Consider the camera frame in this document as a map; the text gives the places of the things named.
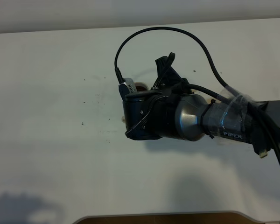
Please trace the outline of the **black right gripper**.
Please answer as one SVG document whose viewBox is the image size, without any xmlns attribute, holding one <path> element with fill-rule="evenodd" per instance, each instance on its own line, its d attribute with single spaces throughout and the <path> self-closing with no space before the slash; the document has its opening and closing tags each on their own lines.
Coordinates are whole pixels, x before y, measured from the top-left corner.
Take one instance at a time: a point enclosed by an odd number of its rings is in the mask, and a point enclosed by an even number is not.
<svg viewBox="0 0 280 224">
<path fill-rule="evenodd" d="M 123 97 L 126 137 L 196 140 L 196 95 L 172 68 L 175 54 L 156 60 L 157 79 L 150 90 Z"/>
</svg>

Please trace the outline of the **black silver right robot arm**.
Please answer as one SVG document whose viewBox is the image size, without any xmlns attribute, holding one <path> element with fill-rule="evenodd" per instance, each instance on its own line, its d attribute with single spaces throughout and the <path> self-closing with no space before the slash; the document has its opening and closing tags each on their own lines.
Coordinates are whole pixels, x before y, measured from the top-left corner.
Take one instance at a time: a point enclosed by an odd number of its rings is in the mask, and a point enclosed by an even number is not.
<svg viewBox="0 0 280 224">
<path fill-rule="evenodd" d="M 138 91 L 130 78 L 119 85 L 126 137 L 221 137 L 251 144 L 260 157 L 274 150 L 280 158 L 280 101 L 255 102 L 231 87 L 217 94 L 190 84 L 172 68 L 174 59 L 171 53 L 156 60 L 157 79 L 149 90 Z"/>
</svg>

